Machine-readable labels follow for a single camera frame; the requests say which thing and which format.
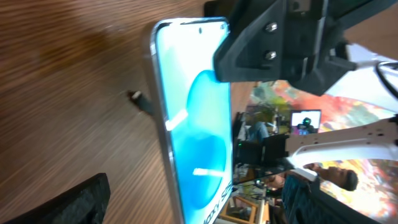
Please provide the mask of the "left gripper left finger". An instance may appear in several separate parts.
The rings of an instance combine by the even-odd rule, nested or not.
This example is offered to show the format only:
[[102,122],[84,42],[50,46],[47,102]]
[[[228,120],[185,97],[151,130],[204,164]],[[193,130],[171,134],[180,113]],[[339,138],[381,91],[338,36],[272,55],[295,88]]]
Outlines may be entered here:
[[98,173],[5,224],[102,224],[110,196],[107,175]]

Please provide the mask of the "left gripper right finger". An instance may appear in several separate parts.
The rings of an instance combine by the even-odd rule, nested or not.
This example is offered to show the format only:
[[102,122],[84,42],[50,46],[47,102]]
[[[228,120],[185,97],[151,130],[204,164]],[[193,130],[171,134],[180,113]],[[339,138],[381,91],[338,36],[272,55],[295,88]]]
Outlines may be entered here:
[[221,82],[285,80],[323,95],[358,68],[346,29],[386,10],[395,0],[215,0],[205,17],[225,17],[229,34],[214,54]]

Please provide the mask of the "teal screen Galaxy smartphone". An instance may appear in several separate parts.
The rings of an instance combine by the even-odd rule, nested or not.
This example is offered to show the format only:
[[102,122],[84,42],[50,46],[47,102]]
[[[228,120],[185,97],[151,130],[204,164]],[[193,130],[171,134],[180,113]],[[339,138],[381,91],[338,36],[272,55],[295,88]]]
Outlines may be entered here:
[[213,223],[231,194],[231,87],[213,65],[228,34],[223,17],[174,18],[149,24],[142,38],[176,223]]

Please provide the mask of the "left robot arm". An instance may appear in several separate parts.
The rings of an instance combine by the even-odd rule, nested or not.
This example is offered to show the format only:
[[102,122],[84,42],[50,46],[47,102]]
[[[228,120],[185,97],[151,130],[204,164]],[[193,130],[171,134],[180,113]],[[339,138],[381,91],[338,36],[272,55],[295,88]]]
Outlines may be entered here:
[[397,159],[397,118],[233,139],[256,81],[381,106],[343,33],[392,1],[1,1],[1,221],[213,223],[234,165]]

